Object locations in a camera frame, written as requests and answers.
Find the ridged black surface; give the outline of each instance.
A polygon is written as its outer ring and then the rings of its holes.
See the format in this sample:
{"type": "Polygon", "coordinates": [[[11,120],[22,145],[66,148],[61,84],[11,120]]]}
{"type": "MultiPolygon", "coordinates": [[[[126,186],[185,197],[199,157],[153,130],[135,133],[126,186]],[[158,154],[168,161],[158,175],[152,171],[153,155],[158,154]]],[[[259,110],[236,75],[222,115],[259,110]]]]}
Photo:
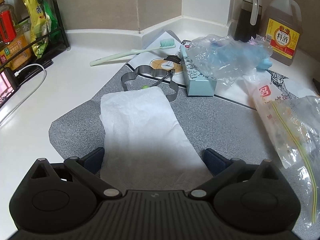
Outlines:
{"type": "Polygon", "coordinates": [[[87,223],[72,231],[56,235],[38,235],[20,230],[10,239],[298,240],[288,231],[268,236],[239,232],[215,217],[209,203],[191,200],[182,191],[128,191],[121,199],[104,201],[87,223]]]}

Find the light blue box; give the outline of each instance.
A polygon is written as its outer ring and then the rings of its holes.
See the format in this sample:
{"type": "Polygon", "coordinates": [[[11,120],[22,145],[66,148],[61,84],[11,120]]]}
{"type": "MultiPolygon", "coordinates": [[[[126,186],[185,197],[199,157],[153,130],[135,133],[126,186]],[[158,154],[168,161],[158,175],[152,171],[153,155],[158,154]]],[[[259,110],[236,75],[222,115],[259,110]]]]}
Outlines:
{"type": "Polygon", "coordinates": [[[180,57],[188,96],[214,96],[217,81],[208,80],[197,70],[184,45],[180,46],[180,57]]]}

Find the toothbrush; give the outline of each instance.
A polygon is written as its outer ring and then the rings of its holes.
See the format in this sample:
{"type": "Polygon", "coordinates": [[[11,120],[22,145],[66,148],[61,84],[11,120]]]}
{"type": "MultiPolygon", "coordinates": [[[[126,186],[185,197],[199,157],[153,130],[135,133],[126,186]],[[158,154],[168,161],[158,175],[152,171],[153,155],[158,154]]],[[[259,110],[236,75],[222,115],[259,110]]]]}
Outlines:
{"type": "Polygon", "coordinates": [[[121,57],[126,57],[126,56],[130,56],[130,55],[136,55],[136,54],[140,54],[142,52],[148,52],[148,51],[153,51],[153,50],[158,50],[158,49],[173,49],[176,47],[176,44],[174,43],[174,39],[167,39],[167,40],[161,40],[160,41],[160,47],[158,48],[152,48],[152,49],[132,49],[130,51],[127,52],[120,52],[108,57],[103,57],[94,61],[90,62],[90,66],[95,66],[101,63],[105,63],[107,61],[113,60],[113,59],[117,59],[117,58],[121,58],[121,57]]]}

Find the barcode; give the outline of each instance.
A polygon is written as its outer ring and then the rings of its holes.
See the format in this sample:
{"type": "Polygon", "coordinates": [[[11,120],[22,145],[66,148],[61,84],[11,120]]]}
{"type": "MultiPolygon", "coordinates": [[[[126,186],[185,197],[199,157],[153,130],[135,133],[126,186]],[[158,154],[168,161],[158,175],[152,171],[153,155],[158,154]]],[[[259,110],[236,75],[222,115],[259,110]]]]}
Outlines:
{"type": "Polygon", "coordinates": [[[270,43],[271,43],[271,40],[272,40],[272,36],[269,35],[269,34],[267,34],[267,35],[266,35],[266,42],[267,42],[268,44],[270,44],[270,43]]]}

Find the metal cookie cutter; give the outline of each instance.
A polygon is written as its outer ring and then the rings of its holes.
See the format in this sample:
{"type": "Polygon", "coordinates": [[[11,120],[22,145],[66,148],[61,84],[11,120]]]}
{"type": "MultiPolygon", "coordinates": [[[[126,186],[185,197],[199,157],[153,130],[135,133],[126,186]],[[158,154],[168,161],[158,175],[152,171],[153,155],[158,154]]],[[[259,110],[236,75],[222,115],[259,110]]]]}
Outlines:
{"type": "Polygon", "coordinates": [[[163,80],[165,80],[168,76],[170,77],[170,88],[175,91],[172,95],[166,95],[169,102],[174,101],[178,95],[179,86],[176,82],[172,81],[172,77],[175,73],[174,69],[164,70],[164,69],[154,69],[149,65],[141,65],[138,66],[134,72],[128,72],[121,77],[121,83],[124,91],[128,91],[127,85],[125,82],[128,80],[136,79],[139,74],[149,74],[153,77],[162,77],[162,79],[158,80],[156,83],[152,84],[150,87],[155,87],[160,84],[163,80]]]}

